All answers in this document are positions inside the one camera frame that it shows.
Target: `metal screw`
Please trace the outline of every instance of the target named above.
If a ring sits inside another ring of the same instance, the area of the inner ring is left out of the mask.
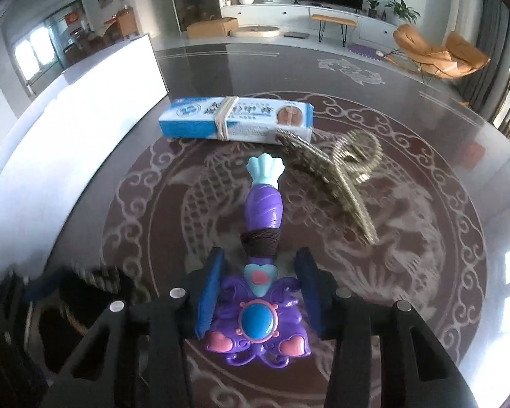
[[[401,311],[410,311],[412,309],[412,304],[408,301],[397,301],[396,307]]]
[[[180,299],[185,296],[185,290],[181,287],[172,288],[170,290],[170,297],[174,299]]]
[[[124,308],[123,301],[115,301],[110,304],[110,310],[112,310],[114,313],[120,312],[123,308]]]
[[[335,293],[339,298],[347,299],[351,297],[351,290],[348,287],[337,288]]]

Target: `toothpaste box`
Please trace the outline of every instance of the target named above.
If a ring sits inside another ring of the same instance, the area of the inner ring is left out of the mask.
[[[217,139],[214,119],[223,101],[215,98],[178,98],[159,118],[164,136]],[[279,143],[276,130],[289,130],[310,141],[314,107],[283,99],[240,98],[227,118],[231,141]]]

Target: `tv cabinet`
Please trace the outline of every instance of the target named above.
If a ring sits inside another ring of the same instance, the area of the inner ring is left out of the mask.
[[[240,26],[276,26],[283,31],[297,31],[311,35],[319,33],[319,22],[311,18],[316,14],[355,21],[357,28],[352,29],[351,34],[348,34],[350,43],[381,49],[384,52],[396,49],[393,39],[396,26],[354,12],[283,3],[223,6],[221,8],[221,16],[238,18]],[[335,38],[340,41],[340,35],[340,26],[327,26],[325,38]]]

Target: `orange chair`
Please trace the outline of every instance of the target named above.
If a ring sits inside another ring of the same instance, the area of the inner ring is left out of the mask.
[[[416,63],[423,80],[424,74],[443,79],[465,77],[482,69],[490,61],[456,32],[450,33],[445,46],[432,46],[414,26],[403,24],[393,33],[393,38],[400,50]]]

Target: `purple mat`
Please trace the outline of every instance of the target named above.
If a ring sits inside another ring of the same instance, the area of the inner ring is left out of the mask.
[[[376,61],[385,61],[382,57],[376,55],[376,49],[368,46],[352,45],[348,46],[347,49],[354,54],[363,56],[365,58],[371,58]]]

